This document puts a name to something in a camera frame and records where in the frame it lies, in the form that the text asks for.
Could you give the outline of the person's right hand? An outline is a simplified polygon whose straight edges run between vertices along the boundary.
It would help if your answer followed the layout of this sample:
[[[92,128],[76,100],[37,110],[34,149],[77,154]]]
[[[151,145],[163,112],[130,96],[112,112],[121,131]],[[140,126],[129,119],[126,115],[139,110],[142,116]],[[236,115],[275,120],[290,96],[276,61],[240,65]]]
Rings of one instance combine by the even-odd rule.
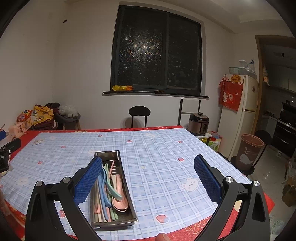
[[[171,241],[171,239],[165,233],[159,233],[156,236],[155,241]]]

